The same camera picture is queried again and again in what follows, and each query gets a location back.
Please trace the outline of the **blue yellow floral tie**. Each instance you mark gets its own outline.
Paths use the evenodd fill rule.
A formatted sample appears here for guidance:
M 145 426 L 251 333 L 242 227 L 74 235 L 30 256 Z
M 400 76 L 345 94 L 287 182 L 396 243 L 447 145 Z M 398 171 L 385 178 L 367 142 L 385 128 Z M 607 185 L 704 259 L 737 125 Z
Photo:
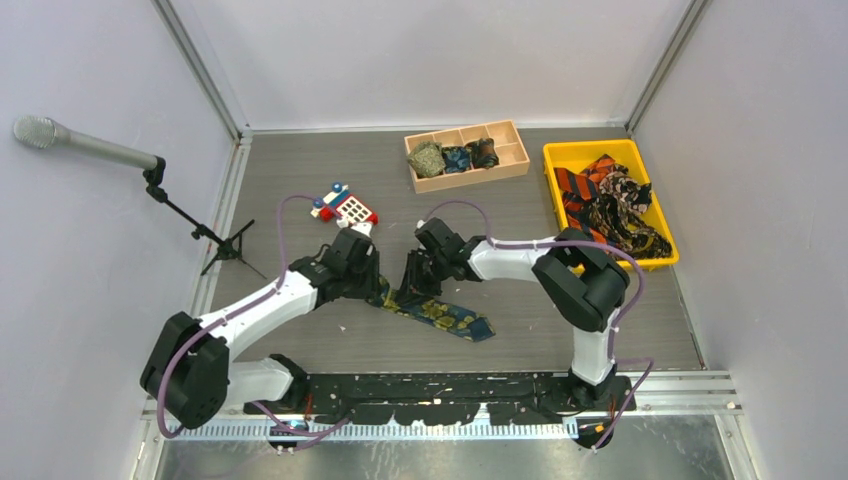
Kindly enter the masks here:
M 487 316 L 433 297 L 399 302 L 399 292 L 385 277 L 379 278 L 377 294 L 365 302 L 375 308 L 412 319 L 470 342 L 482 342 L 496 332 Z

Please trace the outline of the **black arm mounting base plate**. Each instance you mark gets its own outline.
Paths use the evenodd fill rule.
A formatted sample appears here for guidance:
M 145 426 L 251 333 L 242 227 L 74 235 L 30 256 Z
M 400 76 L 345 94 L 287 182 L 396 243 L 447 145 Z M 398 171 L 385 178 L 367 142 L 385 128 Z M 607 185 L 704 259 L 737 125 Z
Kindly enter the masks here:
M 494 427 L 577 422 L 577 443 L 604 447 L 615 420 L 635 407 L 629 378 L 613 374 L 590 386 L 572 373 L 312 374 L 295 379 L 280 400 L 255 401 L 250 414 L 295 415 L 315 426 L 466 427 L 484 413 Z

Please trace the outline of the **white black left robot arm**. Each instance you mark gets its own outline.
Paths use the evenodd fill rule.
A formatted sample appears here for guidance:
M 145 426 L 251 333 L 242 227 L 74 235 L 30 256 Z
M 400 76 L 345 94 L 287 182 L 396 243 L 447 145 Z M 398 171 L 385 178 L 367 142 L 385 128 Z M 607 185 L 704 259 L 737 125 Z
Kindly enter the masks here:
M 240 362 L 265 335 L 337 299 L 376 297 L 379 253 L 370 222 L 341 229 L 319 258 L 303 257 L 268 286 L 194 318 L 178 312 L 165 321 L 142 370 L 140 385 L 156 402 L 167 438 L 196 429 L 226 406 L 268 400 L 280 412 L 298 412 L 307 398 L 290 361 Z

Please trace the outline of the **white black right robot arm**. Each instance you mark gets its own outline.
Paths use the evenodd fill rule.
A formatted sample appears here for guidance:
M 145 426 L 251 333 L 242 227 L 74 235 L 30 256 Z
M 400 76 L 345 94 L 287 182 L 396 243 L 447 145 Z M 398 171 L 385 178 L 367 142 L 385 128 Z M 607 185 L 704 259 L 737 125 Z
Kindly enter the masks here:
M 574 329 L 572 400 L 591 411 L 610 398 L 616 372 L 611 331 L 629 277 L 609 256 L 607 245 L 590 241 L 574 228 L 533 241 L 500 241 L 485 235 L 464 239 L 439 218 L 421 223 L 415 237 L 419 246 L 407 256 L 395 297 L 398 304 L 440 296 L 441 284 L 448 278 L 536 283 Z

